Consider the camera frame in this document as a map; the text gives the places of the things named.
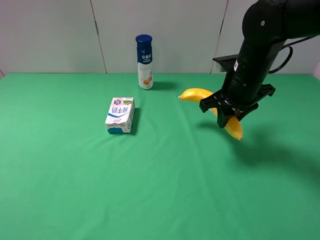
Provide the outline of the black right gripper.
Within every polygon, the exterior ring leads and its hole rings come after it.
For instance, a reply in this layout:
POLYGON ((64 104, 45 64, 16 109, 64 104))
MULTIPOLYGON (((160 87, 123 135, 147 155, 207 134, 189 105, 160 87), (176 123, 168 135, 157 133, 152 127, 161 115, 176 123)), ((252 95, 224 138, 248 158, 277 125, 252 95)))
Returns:
POLYGON ((263 81, 265 80, 283 42, 254 45, 243 42, 232 69, 227 72, 222 88, 200 101, 203 112, 217 109, 217 124, 224 128, 235 117, 240 122, 250 113, 263 81))

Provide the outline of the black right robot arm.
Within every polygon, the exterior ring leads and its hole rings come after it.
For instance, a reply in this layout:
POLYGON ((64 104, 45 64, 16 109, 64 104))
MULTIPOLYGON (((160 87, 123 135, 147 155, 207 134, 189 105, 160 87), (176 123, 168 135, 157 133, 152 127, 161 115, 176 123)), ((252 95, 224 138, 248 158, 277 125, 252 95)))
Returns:
POLYGON ((232 117, 241 121, 258 108, 258 102, 276 89, 264 84, 278 53, 291 45, 320 34, 318 0, 259 0, 242 21, 244 40, 238 54, 216 57, 214 62, 226 73, 220 90, 202 99, 202 112, 217 109, 217 124, 224 128, 232 117))

